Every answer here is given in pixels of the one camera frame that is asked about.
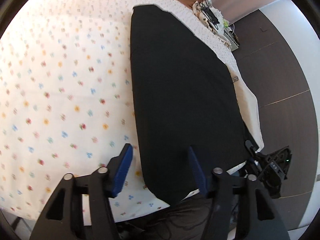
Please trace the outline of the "black garment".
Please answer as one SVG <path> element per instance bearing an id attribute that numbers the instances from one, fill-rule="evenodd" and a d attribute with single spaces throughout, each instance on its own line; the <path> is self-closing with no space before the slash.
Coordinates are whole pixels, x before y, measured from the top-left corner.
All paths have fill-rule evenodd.
<path id="1" fill-rule="evenodd" d="M 196 189 L 188 148 L 206 173 L 227 171 L 248 158 L 245 124 L 228 68 L 173 14 L 135 7 L 130 43 L 143 178 L 175 205 Z"/>

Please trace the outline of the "white floral bed sheet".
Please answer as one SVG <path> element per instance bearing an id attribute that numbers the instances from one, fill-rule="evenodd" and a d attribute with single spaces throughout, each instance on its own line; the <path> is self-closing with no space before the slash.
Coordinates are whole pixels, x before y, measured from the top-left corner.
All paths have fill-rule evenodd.
<path id="1" fill-rule="evenodd" d="M 222 38 L 178 0 L 29 0 L 1 37 L 1 209 L 36 220 L 62 176 L 90 174 L 126 143 L 133 161 L 111 200 L 118 222 L 167 207 L 145 186 L 130 68 L 136 5 L 175 15 L 235 78 L 240 113 L 264 147 L 258 102 Z"/>

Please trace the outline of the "beige bedside cabinet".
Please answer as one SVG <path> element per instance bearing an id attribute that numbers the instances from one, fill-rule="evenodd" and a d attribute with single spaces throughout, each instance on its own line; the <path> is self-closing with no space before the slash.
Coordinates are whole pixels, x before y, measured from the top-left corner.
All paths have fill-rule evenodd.
<path id="1" fill-rule="evenodd" d="M 232 25 L 231 27 L 224 27 L 224 36 L 231 44 L 231 51 L 235 51 L 240 47 L 239 39 L 234 29 L 234 25 Z"/>

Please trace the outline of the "fringed patterned cloth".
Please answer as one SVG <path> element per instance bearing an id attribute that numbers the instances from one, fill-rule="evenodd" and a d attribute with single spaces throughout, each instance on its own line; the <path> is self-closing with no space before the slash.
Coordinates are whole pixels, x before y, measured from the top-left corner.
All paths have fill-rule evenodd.
<path id="1" fill-rule="evenodd" d="M 231 51 L 231 44 L 224 36 L 224 27 L 229 26 L 222 13 L 211 6 L 206 0 L 196 1 L 192 10 L 194 15 L 208 28 L 214 35 L 218 36 L 224 45 Z"/>

